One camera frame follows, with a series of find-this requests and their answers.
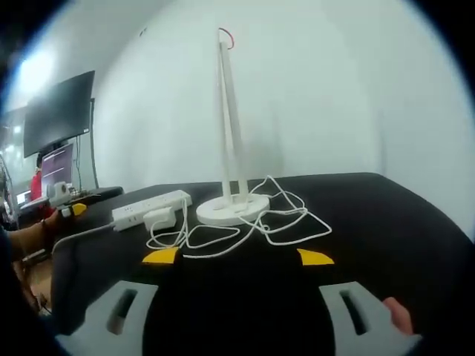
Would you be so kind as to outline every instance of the lamp base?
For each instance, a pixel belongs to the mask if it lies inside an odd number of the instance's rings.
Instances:
[[[240,217],[253,222],[262,211],[269,209],[269,198],[264,195],[251,194],[247,202],[236,202],[238,194],[231,198],[231,204],[226,204],[223,197],[218,197],[198,206],[196,215],[200,223],[222,227],[243,225]]]

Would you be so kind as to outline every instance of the desk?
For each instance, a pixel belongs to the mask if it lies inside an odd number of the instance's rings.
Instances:
[[[448,217],[378,174],[288,177],[278,182],[283,189],[302,197],[309,210],[333,228],[332,234],[299,246],[334,259],[332,268],[316,272],[322,284],[356,280],[380,299],[398,299],[411,311],[417,332],[430,325],[473,248]],[[109,223],[114,208],[177,189],[188,192],[193,199],[189,216],[192,227],[197,223],[196,207],[216,197],[220,183],[156,185],[99,202],[78,219],[71,233]],[[182,221],[178,217],[177,227]],[[288,234],[294,235],[293,239],[311,231],[315,231],[315,224],[303,220]],[[220,258],[245,260],[255,249],[268,248],[259,234],[253,237]],[[148,233],[141,225],[121,233],[102,232],[73,240],[54,254],[53,313],[61,332],[71,332],[80,325],[86,307],[139,265],[150,252],[145,247],[147,239]]]

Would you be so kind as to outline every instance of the white power strip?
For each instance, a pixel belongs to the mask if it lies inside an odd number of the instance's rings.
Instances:
[[[191,196],[184,191],[172,191],[167,194],[159,195],[150,199],[135,202],[112,211],[112,220],[114,221],[114,230],[122,231],[132,226],[143,223],[143,216],[149,211],[170,207],[173,211],[180,210],[183,207],[183,200],[186,206],[190,206]]]

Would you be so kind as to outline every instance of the white cable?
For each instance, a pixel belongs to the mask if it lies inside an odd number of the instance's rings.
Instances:
[[[238,240],[235,244],[231,245],[230,247],[228,247],[227,249],[221,251],[221,252],[218,252],[218,253],[215,253],[215,254],[207,254],[207,255],[190,255],[190,254],[184,254],[183,256],[186,257],[186,258],[193,258],[193,259],[201,259],[201,258],[213,258],[213,257],[219,257],[219,256],[223,256],[224,254],[227,254],[228,252],[234,250],[235,248],[237,248],[239,245],[242,245],[244,242],[246,242],[250,236],[252,235],[252,233],[254,232],[254,230],[257,230],[259,231],[260,233],[262,233],[265,237],[266,237],[266,240],[267,242],[270,244],[270,245],[274,245],[274,246],[283,246],[283,245],[294,245],[296,243],[302,243],[303,241],[308,241],[308,240],[311,240],[311,239],[315,239],[317,237],[322,237],[322,236],[325,236],[325,235],[328,235],[328,234],[331,234],[332,233],[332,228],[326,223],[324,222],[322,219],[320,219],[319,217],[317,217],[316,215],[314,215],[313,213],[311,213],[306,207],[305,207],[305,202],[297,195],[289,192],[289,191],[285,191],[284,189],[282,189],[282,187],[275,181],[275,179],[271,176],[267,176],[266,179],[259,183],[258,185],[256,185],[250,192],[249,192],[249,195],[247,197],[247,200],[246,202],[249,201],[249,198],[251,197],[251,195],[253,193],[255,193],[256,190],[258,190],[259,188],[261,188],[263,185],[265,185],[267,183],[268,180],[271,180],[275,187],[279,190],[278,193],[274,194],[274,195],[266,195],[268,198],[270,199],[274,199],[276,197],[279,197],[280,195],[283,195],[284,196],[284,199],[290,204],[290,206],[292,207],[291,209],[289,210],[284,210],[284,211],[279,211],[279,210],[265,210],[265,211],[262,211],[258,217],[256,218],[256,220],[254,222],[250,222],[250,221],[247,221],[245,219],[243,219],[242,217],[240,217],[240,220],[251,227],[251,229],[249,230],[249,232],[246,234],[246,236],[244,236],[242,239]],[[291,197],[294,197],[297,201],[299,201],[299,203],[301,204],[301,207],[297,207],[294,202],[289,198],[289,196]],[[165,249],[165,248],[171,248],[171,247],[179,247],[179,248],[182,248],[184,245],[186,245],[187,248],[190,248],[190,249],[199,249],[199,248],[204,248],[206,246],[210,246],[210,245],[213,245],[215,243],[220,243],[220,242],[223,242],[223,241],[226,241],[226,240],[230,240],[231,238],[233,237],[236,237],[237,235],[239,235],[241,233],[241,229],[240,228],[235,228],[235,227],[223,227],[223,226],[212,226],[212,225],[197,225],[195,226],[190,232],[189,232],[189,227],[188,227],[188,206],[186,205],[186,201],[183,200],[183,204],[182,204],[182,207],[183,207],[183,224],[182,224],[182,227],[180,229],[180,231],[178,232],[167,232],[167,233],[162,233],[162,234],[158,234],[158,235],[154,235],[154,225],[152,225],[151,227],[151,230],[150,230],[150,235],[151,235],[151,239],[149,241],[147,241],[147,247],[149,248],[152,248],[152,249],[157,249],[157,250],[162,250],[162,249]],[[288,223],[287,225],[285,226],[281,226],[280,228],[275,228],[273,230],[270,229],[269,226],[267,225],[264,225],[262,223],[262,218],[264,216],[266,216],[267,214],[277,214],[277,215],[283,215],[283,216],[289,216],[289,215],[294,215],[294,214],[300,214],[300,216],[295,219],[294,221]],[[283,243],[277,243],[275,241],[273,241],[271,238],[270,238],[270,235],[271,234],[275,234],[275,233],[278,233],[278,232],[281,232],[281,231],[284,231],[284,230],[287,230],[288,228],[294,226],[294,225],[297,225],[303,218],[305,218],[306,216],[310,216],[311,218],[313,218],[314,220],[317,220],[320,224],[322,224],[327,230],[325,232],[322,232],[320,234],[314,234],[314,235],[311,235],[311,236],[308,236],[308,237],[303,237],[299,240],[293,240],[293,241],[287,241],[287,242],[283,242]],[[192,245],[190,243],[190,239],[191,239],[191,236],[192,234],[199,228],[213,228],[213,229],[217,229],[217,230],[227,230],[227,231],[233,231],[234,233],[233,234],[230,234],[230,235],[227,235],[225,237],[220,237],[219,239],[217,240],[213,240],[213,241],[209,241],[207,243],[203,243],[203,244],[200,244],[200,245]],[[175,241],[172,243],[172,244],[166,244],[166,243],[162,243],[160,242],[158,239],[161,238],[161,237],[166,237],[166,236],[173,236],[173,235],[177,235],[177,238],[175,239]]]
[[[76,239],[77,237],[89,235],[89,234],[92,234],[92,233],[94,233],[94,232],[102,231],[102,230],[105,230],[105,229],[107,229],[107,228],[113,228],[113,227],[114,227],[114,223],[111,222],[110,224],[107,224],[107,225],[104,225],[104,226],[100,226],[100,227],[98,227],[98,228],[92,228],[91,230],[79,232],[78,234],[74,234],[74,235],[70,235],[70,236],[68,236],[68,237],[65,237],[65,238],[61,239],[60,241],[58,241],[57,243],[54,244],[53,250],[52,250],[51,254],[53,254],[54,251],[57,250],[57,248],[58,248],[59,245],[62,245],[62,244],[63,244],[64,242],[66,242],[66,241],[69,241],[69,240],[72,240],[72,239]]]

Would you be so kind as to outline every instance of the screen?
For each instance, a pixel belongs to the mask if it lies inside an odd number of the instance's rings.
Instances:
[[[59,83],[28,102],[24,156],[89,132],[94,71]]]
[[[42,196],[46,197],[48,185],[57,182],[72,183],[73,144],[63,146],[43,157]]]

